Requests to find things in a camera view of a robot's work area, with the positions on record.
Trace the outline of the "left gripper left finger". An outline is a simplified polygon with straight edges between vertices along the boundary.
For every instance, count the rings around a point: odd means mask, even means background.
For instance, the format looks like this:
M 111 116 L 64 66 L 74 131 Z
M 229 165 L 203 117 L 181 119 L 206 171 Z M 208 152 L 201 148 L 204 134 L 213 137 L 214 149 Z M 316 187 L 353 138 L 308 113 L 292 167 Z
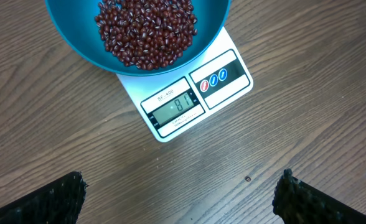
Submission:
M 73 171 L 0 208 L 0 224 L 75 224 L 86 197 L 82 174 Z

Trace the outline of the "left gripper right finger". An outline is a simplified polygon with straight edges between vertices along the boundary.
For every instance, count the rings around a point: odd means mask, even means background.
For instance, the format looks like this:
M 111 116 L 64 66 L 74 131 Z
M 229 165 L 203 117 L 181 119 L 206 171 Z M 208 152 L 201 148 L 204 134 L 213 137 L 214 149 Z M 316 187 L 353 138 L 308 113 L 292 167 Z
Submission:
M 272 206 L 285 224 L 366 224 L 366 215 L 295 178 L 291 169 L 279 179 Z

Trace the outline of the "white digital kitchen scale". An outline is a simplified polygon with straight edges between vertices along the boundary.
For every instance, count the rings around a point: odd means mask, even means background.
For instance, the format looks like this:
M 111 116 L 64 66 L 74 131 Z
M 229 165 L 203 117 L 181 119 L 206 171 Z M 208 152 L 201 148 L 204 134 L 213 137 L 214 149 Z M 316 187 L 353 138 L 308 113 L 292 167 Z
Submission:
M 226 29 L 202 55 L 177 70 L 118 78 L 160 142 L 177 137 L 253 88 L 253 78 Z

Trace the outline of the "blue bowl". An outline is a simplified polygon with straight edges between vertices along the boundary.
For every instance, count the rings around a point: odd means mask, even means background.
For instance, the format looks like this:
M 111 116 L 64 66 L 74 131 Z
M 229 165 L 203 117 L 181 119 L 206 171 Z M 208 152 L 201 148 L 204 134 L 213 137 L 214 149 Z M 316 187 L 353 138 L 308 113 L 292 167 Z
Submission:
M 161 75 L 180 69 L 210 48 L 222 30 L 230 10 L 231 0 L 193 0 L 198 21 L 198 34 L 193 44 L 173 65 L 157 70 L 125 67 L 111 53 L 105 51 L 94 17 L 100 12 L 99 0 L 45 0 L 49 16 L 64 41 L 88 62 L 108 72 L 127 76 Z

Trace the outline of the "red beans in bowl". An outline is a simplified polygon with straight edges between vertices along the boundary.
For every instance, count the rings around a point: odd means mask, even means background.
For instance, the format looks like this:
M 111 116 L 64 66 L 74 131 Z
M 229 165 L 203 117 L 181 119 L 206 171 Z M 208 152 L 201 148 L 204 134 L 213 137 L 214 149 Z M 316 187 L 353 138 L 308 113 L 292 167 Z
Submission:
M 191 0 L 102 0 L 98 7 L 94 20 L 105 51 L 125 67 L 173 65 L 198 33 Z

